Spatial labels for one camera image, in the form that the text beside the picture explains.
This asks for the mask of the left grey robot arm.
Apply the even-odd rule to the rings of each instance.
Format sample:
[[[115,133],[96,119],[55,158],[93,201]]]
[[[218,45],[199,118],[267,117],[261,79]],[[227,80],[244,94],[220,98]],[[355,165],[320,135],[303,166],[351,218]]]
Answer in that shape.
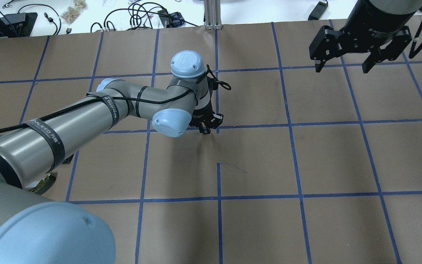
[[[148,119],[168,137],[188,127],[203,134],[221,125],[211,96],[219,81],[201,55],[178,52],[165,89],[106,78],[95,92],[62,110],[0,129],[0,264],[113,264],[116,244],[108,224],[68,202],[26,190],[81,147],[128,116]]]

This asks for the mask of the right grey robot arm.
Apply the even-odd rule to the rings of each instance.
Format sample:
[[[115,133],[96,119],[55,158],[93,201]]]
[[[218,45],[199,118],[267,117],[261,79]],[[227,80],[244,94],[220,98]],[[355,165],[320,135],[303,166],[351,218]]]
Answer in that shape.
[[[333,58],[368,52],[362,64],[363,73],[368,73],[380,62],[396,60],[408,45],[414,58],[422,50],[422,43],[417,46],[422,29],[412,36],[407,22],[421,7],[422,0],[358,0],[340,30],[322,26],[310,43],[315,71],[321,72]]]

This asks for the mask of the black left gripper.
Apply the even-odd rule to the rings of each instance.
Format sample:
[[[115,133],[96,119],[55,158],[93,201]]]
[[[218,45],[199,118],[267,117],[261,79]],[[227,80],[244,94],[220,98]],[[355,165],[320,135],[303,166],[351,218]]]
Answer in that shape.
[[[216,113],[212,104],[208,104],[193,111],[189,126],[198,128],[200,133],[211,133],[211,130],[216,130],[223,123],[223,120],[224,115]]]

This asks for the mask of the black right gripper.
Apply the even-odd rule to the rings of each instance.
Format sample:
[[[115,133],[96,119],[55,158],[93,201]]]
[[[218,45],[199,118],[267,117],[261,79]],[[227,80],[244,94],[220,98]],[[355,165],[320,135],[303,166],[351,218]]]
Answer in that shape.
[[[315,72],[320,73],[328,60],[347,53],[370,53],[362,64],[364,74],[377,63],[397,59],[412,41],[407,26],[411,18],[411,0],[357,1],[341,29],[323,25],[310,43]]]

